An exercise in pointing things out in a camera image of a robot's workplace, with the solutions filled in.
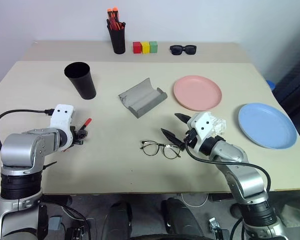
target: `green block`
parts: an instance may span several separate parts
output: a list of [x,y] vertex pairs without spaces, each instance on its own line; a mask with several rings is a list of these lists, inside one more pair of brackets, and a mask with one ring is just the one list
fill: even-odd
[[156,41],[150,41],[150,53],[156,54],[158,52],[158,43]]

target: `white wall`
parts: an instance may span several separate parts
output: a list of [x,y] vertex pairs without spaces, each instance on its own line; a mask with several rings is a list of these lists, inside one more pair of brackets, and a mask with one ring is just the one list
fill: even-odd
[[114,6],[127,40],[237,42],[275,82],[300,55],[300,0],[0,0],[0,81],[34,40],[107,40]]

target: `pink plate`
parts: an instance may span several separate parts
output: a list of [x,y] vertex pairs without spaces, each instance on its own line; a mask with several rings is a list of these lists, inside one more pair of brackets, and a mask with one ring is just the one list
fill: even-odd
[[184,76],[177,80],[173,92],[178,102],[193,111],[206,111],[217,106],[222,98],[218,85],[203,76]]

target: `glasses lens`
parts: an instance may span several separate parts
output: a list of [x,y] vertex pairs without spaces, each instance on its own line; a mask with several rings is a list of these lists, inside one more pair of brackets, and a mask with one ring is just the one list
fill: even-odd
[[168,144],[163,149],[163,154],[167,159],[175,159],[180,153],[180,148],[177,145]]
[[194,55],[196,54],[197,48],[195,46],[185,46],[185,53],[189,55]]
[[149,156],[156,155],[159,150],[159,145],[155,141],[145,141],[143,143],[143,152]]
[[173,55],[180,55],[182,54],[182,46],[173,45],[170,47],[171,53]]

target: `gray holder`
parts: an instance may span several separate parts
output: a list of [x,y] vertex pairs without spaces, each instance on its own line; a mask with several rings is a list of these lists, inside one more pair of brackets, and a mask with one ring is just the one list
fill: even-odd
[[160,88],[151,86],[150,78],[145,79],[119,95],[122,104],[138,119],[149,112],[168,96]]

